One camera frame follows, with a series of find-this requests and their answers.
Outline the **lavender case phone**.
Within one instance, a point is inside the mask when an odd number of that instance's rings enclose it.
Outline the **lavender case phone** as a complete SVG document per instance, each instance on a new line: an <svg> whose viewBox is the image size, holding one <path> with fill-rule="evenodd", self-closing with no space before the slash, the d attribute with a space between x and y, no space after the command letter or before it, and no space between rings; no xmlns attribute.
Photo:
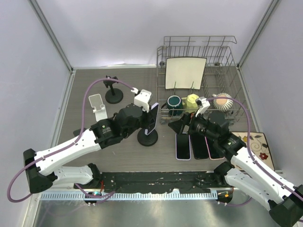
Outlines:
<svg viewBox="0 0 303 227"><path fill-rule="evenodd" d="M191 159L191 144L190 137L187 134L176 134L175 138L176 159L190 160Z"/></svg>

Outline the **black round phone stand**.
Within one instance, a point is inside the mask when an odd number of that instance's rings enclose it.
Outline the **black round phone stand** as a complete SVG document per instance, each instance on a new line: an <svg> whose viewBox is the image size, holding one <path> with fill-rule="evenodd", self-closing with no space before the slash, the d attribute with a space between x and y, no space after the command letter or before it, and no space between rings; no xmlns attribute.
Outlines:
<svg viewBox="0 0 303 227"><path fill-rule="evenodd" d="M110 104L117 104L123 100L124 94L122 90L113 88L115 81L105 80L103 81L106 88L109 90L105 94L105 99Z"/></svg>

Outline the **black gooseneck phone stand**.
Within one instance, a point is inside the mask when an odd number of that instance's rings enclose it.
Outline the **black gooseneck phone stand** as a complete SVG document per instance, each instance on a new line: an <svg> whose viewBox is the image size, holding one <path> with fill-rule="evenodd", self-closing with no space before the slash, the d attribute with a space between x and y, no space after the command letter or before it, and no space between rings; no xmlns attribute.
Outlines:
<svg viewBox="0 0 303 227"><path fill-rule="evenodd" d="M137 134L137 140L141 145L150 147L158 141L158 133L156 130L153 130L149 135L146 135L145 130L141 129Z"/></svg>

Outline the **black case phone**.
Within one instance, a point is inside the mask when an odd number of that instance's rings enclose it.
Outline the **black case phone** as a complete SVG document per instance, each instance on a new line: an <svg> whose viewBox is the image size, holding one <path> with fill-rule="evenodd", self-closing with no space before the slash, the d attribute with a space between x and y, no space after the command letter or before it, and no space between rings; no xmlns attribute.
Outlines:
<svg viewBox="0 0 303 227"><path fill-rule="evenodd" d="M208 159L208 147L204 136L192 134L191 145L195 159Z"/></svg>

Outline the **white phone stand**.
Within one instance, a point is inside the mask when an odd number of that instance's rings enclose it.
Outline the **white phone stand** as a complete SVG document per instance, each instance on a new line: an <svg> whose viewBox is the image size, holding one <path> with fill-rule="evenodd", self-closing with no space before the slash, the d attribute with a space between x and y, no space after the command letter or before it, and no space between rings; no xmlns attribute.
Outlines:
<svg viewBox="0 0 303 227"><path fill-rule="evenodd" d="M107 110L106 106L103 103L102 97L100 94L94 94L89 96L89 102L93 108L93 113L95 115L96 121L101 121L107 119Z"/></svg>

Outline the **pink case phone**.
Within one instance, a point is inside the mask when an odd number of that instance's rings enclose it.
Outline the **pink case phone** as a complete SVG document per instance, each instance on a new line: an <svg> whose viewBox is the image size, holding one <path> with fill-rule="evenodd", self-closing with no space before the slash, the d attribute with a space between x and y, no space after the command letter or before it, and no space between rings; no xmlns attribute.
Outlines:
<svg viewBox="0 0 303 227"><path fill-rule="evenodd" d="M211 160L221 160L224 159L224 156L220 154L219 152L216 151L214 148L214 142L209 140L208 138L205 138L206 146L207 146L207 151L209 158Z"/></svg>

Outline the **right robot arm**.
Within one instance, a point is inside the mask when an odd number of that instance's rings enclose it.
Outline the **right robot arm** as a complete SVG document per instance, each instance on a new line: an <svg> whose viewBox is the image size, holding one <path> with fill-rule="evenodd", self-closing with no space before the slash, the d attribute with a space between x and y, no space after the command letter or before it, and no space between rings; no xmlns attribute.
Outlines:
<svg viewBox="0 0 303 227"><path fill-rule="evenodd" d="M229 130L223 113L187 113L169 127L181 134L188 126L188 134L198 134L214 143L217 153L227 160L214 171L214 182L220 187L236 187L258 201L281 227L292 227L303 216L303 186L294 185L273 171L257 156L249 145Z"/></svg>

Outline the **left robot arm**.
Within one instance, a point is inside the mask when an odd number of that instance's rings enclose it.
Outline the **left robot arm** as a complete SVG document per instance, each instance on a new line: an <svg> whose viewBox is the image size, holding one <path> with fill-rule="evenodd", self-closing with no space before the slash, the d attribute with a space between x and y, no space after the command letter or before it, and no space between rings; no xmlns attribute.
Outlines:
<svg viewBox="0 0 303 227"><path fill-rule="evenodd" d="M56 147L35 152L24 151L26 176L31 193L43 192L56 184L72 183L85 189L95 189L102 179L97 166L89 163L82 167L65 166L85 154L120 143L138 129L151 133L155 128L159 105L150 111L129 104L113 117L98 121L79 136Z"/></svg>

